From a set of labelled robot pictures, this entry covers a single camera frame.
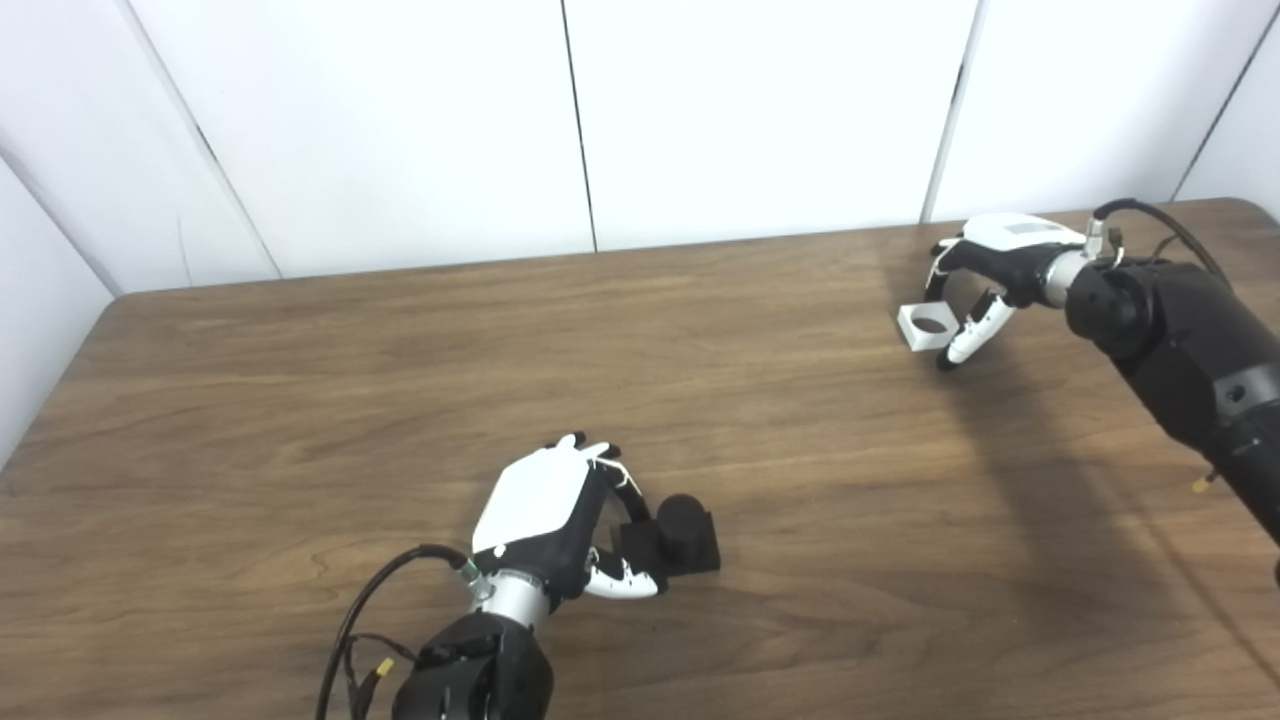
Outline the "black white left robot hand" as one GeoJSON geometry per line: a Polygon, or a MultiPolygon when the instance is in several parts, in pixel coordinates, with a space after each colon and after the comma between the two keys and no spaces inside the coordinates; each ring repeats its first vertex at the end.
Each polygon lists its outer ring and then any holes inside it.
{"type": "Polygon", "coordinates": [[[617,498],[631,521],[652,516],[620,455],[617,446],[589,445],[575,432],[508,465],[474,529],[480,571],[532,580],[548,612],[585,593],[608,600],[666,593],[667,579],[593,541],[608,498],[617,498]]]}

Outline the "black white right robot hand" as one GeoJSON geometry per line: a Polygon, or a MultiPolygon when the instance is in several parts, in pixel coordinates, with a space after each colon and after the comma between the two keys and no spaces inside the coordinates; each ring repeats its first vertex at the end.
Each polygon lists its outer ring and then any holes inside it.
{"type": "Polygon", "coordinates": [[[989,213],[973,217],[952,238],[931,250],[924,301],[940,302],[956,272],[984,277],[984,290],[965,315],[960,331],[940,351],[942,372],[961,366],[1033,304],[1061,307],[1076,274],[1098,258],[1084,234],[1042,217],[989,213]]]}

